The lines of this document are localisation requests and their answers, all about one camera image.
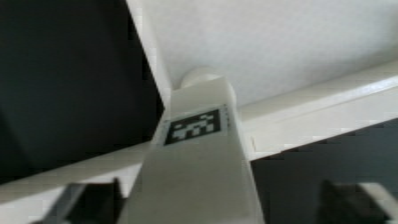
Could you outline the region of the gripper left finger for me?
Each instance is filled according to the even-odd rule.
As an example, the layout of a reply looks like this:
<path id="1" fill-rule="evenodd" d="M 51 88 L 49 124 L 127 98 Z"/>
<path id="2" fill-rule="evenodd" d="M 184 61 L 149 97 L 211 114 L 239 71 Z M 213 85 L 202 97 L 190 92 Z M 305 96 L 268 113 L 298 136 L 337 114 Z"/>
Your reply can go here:
<path id="1" fill-rule="evenodd" d="M 119 179 L 106 183 L 71 183 L 40 224 L 115 224 L 122 205 Z"/>

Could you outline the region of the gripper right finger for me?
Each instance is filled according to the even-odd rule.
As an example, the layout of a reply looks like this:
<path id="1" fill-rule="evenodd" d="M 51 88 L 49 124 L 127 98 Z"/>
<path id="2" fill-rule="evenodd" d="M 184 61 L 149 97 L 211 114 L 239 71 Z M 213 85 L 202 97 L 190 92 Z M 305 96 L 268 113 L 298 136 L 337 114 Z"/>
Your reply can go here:
<path id="1" fill-rule="evenodd" d="M 321 182 L 316 224 L 398 224 L 398 198 L 380 183 Z"/>

